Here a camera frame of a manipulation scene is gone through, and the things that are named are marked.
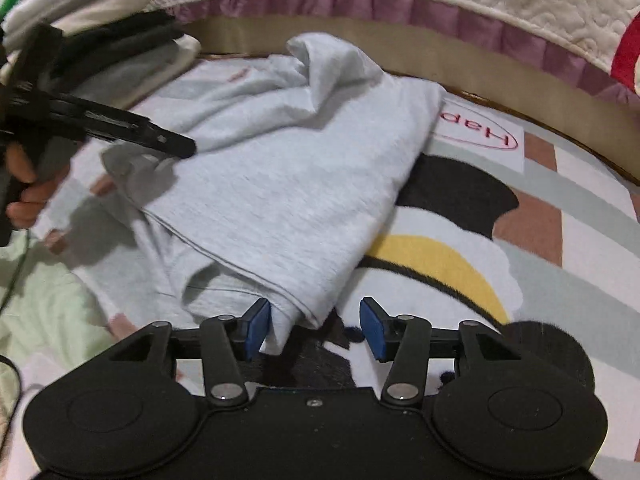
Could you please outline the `person's left hand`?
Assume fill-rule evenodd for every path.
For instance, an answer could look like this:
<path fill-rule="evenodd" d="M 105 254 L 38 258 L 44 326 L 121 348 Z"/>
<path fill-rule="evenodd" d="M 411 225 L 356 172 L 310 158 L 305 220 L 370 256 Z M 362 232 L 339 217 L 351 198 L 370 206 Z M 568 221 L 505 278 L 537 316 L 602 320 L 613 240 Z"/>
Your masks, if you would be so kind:
<path fill-rule="evenodd" d="M 6 147 L 6 170 L 27 185 L 20 198 L 6 206 L 6 215 L 17 229 L 29 229 L 38 220 L 49 200 L 70 173 L 70 165 L 58 171 L 49 180 L 39 180 L 35 168 L 20 144 Z"/>

